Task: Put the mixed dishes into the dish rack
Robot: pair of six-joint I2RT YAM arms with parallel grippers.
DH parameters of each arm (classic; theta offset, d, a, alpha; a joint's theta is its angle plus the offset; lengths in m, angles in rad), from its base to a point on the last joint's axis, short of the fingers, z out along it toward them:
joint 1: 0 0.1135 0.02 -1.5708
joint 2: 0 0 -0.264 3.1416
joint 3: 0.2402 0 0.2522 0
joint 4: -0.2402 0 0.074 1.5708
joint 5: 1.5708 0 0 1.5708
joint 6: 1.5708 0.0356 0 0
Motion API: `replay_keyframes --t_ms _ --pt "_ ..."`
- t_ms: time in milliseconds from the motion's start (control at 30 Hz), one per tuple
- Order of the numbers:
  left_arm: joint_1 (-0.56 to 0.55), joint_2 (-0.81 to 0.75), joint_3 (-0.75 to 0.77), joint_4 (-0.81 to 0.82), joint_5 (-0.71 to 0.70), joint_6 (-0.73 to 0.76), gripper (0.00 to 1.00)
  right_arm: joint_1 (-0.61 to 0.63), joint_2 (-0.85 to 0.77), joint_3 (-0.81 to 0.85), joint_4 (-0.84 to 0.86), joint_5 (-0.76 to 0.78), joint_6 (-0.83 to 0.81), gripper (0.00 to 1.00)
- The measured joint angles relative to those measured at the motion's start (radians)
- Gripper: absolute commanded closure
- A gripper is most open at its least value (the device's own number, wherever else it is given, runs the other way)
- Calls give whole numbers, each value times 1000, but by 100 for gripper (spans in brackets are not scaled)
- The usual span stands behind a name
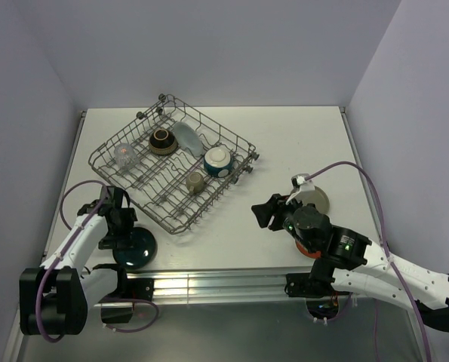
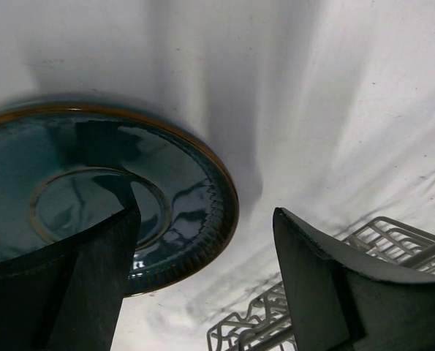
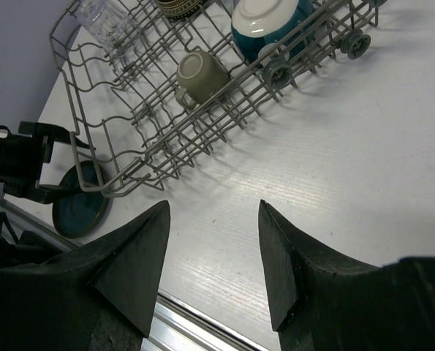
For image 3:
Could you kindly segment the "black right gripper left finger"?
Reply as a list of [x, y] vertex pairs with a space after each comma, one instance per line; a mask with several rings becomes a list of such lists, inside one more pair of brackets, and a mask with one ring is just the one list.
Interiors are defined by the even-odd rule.
[[170, 234], [160, 201], [68, 252], [0, 235], [0, 350], [139, 350]]

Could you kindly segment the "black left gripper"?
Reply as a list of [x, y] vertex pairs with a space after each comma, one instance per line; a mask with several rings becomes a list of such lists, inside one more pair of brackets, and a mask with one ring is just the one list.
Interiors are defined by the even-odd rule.
[[22, 121], [18, 133], [0, 125], [0, 182], [4, 193], [16, 197], [30, 197], [38, 203], [54, 203], [71, 197], [83, 190], [78, 187], [43, 185], [35, 188], [39, 180], [43, 146], [52, 146], [55, 142], [71, 144], [70, 132], [55, 124]]

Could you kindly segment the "brown bowl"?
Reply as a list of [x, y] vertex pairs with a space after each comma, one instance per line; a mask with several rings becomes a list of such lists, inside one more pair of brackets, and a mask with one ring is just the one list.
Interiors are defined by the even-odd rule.
[[173, 20], [188, 18], [205, 3], [203, 0], [156, 0], [155, 2], [162, 13]]

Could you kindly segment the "clear drinking glass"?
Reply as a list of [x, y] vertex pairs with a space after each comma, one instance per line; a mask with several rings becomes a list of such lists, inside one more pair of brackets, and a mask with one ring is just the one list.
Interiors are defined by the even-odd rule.
[[75, 17], [112, 58], [126, 59], [143, 47], [140, 25], [117, 1], [79, 1]]

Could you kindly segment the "grey ceramic mug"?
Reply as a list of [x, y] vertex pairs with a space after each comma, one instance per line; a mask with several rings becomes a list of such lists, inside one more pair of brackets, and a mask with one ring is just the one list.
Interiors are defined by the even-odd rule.
[[230, 82], [227, 70], [204, 50], [187, 53], [178, 64], [176, 76], [179, 89], [175, 100], [186, 110], [206, 103]]

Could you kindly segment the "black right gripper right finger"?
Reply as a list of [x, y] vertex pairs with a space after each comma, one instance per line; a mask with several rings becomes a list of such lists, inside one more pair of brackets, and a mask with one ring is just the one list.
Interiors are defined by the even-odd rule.
[[283, 350], [435, 350], [435, 257], [376, 267], [258, 212], [272, 329]]

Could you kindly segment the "teal bowl cream inside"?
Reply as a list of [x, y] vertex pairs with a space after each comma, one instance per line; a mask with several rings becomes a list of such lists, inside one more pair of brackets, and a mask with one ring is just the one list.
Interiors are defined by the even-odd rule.
[[252, 63], [263, 48], [281, 42], [313, 13], [309, 0], [239, 1], [232, 12], [232, 38], [241, 55]]

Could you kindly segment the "dark teal plate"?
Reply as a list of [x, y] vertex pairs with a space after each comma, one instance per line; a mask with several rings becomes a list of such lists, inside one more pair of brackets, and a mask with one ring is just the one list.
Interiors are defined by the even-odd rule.
[[[80, 163], [84, 180], [99, 185], [92, 161]], [[76, 167], [73, 166], [62, 178], [61, 186], [80, 188]], [[82, 192], [53, 203], [52, 220], [56, 232], [65, 238], [79, 238], [89, 234], [101, 221], [109, 206], [109, 200], [101, 192]]]

